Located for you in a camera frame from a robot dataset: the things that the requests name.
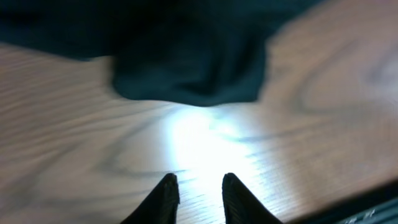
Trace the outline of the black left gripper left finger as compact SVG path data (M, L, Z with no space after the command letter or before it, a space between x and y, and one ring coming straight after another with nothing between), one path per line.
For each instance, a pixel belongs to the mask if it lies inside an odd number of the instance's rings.
M179 203L177 176L166 174L120 224L176 224Z

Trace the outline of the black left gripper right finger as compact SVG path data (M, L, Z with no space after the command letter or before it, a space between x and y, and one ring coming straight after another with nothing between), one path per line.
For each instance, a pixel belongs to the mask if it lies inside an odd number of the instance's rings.
M224 175L222 196L226 224L282 224L234 173Z

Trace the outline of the black t-shirt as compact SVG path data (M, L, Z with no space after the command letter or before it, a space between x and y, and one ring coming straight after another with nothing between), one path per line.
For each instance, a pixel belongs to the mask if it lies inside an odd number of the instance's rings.
M256 101L266 40L315 5L289 0L1 0L1 40L110 56L116 93L193 106Z

